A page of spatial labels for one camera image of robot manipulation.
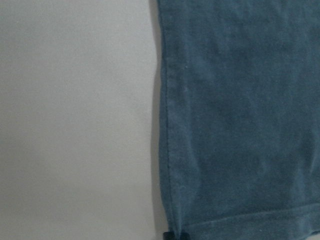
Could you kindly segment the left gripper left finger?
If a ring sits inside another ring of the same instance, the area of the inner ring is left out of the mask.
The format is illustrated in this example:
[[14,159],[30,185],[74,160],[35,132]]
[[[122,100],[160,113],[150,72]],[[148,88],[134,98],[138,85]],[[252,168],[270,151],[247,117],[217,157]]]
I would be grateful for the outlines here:
[[175,240],[175,233],[173,231],[167,231],[162,234],[163,240]]

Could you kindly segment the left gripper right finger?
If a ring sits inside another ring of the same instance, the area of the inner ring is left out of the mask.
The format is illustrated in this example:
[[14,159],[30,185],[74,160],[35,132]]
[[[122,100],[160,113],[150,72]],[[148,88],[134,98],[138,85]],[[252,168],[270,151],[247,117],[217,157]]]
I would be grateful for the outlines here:
[[187,232],[182,232],[179,237],[180,240],[190,240],[190,235]]

